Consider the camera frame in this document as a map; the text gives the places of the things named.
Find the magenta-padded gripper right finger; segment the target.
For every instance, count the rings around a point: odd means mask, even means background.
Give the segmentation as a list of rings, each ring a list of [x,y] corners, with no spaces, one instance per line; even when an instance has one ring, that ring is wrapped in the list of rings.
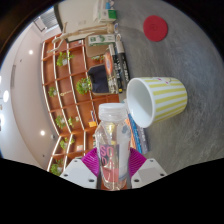
[[[141,153],[133,148],[130,149],[128,174],[128,189],[136,189],[146,186],[167,175],[154,158],[146,159]]]

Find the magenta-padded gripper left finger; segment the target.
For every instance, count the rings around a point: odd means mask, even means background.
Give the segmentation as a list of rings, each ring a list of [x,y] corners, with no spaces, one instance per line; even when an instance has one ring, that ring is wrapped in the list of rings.
[[[99,172],[97,149],[94,148],[81,159],[72,159],[60,177],[80,187],[96,189]]]

